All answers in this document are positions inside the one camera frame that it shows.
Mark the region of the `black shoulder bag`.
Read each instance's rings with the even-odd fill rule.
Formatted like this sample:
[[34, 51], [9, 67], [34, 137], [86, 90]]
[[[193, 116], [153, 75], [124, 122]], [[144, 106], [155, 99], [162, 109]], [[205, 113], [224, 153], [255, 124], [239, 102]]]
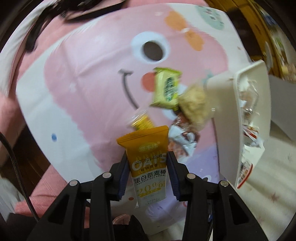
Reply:
[[55, 17], [60, 16], [66, 22], [79, 22], [122, 9], [127, 1], [55, 1], [47, 6], [30, 29], [25, 51], [32, 52], [43, 29]]

